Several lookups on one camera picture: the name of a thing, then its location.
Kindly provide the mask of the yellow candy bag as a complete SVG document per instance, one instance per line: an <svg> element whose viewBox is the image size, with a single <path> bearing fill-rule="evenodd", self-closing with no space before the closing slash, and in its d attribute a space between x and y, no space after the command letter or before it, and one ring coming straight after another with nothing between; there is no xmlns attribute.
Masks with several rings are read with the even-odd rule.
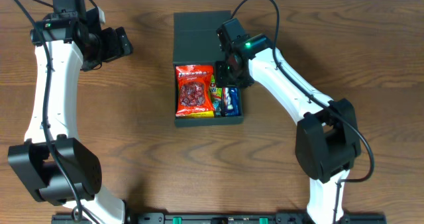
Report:
<svg viewBox="0 0 424 224"><path fill-rule="evenodd" d="M214 118L214 117L215 117L215 114L213 111L190 113L187 115L180 116L181 119L198 119L198 118Z"/></svg>

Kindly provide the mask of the dark blue chocolate bar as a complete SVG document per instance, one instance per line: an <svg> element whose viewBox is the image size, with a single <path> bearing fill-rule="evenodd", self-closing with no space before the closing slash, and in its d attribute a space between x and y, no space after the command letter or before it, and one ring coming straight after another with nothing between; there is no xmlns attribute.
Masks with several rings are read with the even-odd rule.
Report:
<svg viewBox="0 0 424 224"><path fill-rule="evenodd" d="M227 87L223 88L223 110L225 116L232 116L234 112L234 106L231 98L230 89Z"/></svg>

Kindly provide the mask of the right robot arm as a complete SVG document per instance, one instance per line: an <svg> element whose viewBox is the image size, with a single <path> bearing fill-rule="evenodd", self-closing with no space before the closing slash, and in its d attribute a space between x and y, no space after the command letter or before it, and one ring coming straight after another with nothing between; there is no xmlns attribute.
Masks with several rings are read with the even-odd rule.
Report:
<svg viewBox="0 0 424 224"><path fill-rule="evenodd" d="M295 156L309 177L310 220L339 223L344 215L343 181L361 153L352 104L315 89L266 35L250 36L238 19L224 22L217 35L225 53L225 66L220 70L223 81L237 87L260 83L296 124Z"/></svg>

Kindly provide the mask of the black cardboard box with lid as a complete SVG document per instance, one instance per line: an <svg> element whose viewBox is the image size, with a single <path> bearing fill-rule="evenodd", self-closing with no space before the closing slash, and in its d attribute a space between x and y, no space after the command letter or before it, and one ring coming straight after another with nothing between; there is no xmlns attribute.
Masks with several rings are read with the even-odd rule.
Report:
<svg viewBox="0 0 424 224"><path fill-rule="evenodd" d="M174 13L174 67L175 112L178 108L179 88L176 67L185 65L212 65L223 62L225 55L219 48L216 30L231 17L230 11L203 11ZM239 125L244 121L241 91L238 91L239 116L214 118L179 118L174 123L178 128L213 125Z"/></svg>

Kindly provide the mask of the red Maltesers candy bag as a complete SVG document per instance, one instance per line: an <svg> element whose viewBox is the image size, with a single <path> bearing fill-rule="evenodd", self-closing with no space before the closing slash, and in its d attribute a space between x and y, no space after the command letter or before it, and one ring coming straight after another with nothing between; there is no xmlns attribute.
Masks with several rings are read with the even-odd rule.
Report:
<svg viewBox="0 0 424 224"><path fill-rule="evenodd" d="M212 75L212 65L176 66L178 83L176 117L204 111L214 112L209 94Z"/></svg>

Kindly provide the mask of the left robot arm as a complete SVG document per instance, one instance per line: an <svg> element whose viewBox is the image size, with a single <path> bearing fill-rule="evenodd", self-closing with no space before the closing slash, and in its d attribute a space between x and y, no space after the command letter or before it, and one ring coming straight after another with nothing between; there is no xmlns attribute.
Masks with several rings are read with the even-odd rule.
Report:
<svg viewBox="0 0 424 224"><path fill-rule="evenodd" d="M105 26L90 0L52 0L52 12L32 23L37 62L30 124L8 162L32 198L70 209L74 223L126 223L123 200L102 184L98 157L80 142L76 101L80 72L133 52L124 28Z"/></svg>

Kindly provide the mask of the green Haribo worms bag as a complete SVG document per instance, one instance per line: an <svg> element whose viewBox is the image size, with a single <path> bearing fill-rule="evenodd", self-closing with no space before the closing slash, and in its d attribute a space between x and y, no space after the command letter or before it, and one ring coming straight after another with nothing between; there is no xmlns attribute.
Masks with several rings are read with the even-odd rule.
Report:
<svg viewBox="0 0 424 224"><path fill-rule="evenodd" d="M222 112L222 88L218 87L215 82L215 76L211 76L211 83L209 85L210 99L214 107L214 114L216 117L221 117Z"/></svg>

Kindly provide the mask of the blue Oreo cookie pack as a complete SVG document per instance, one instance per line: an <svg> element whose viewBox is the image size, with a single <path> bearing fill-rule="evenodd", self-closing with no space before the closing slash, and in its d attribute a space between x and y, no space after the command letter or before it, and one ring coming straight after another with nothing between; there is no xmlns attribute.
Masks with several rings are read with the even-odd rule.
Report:
<svg viewBox="0 0 424 224"><path fill-rule="evenodd" d="M238 89L236 87L229 88L229 100L227 105L227 114L228 116L238 116L239 115L239 96Z"/></svg>

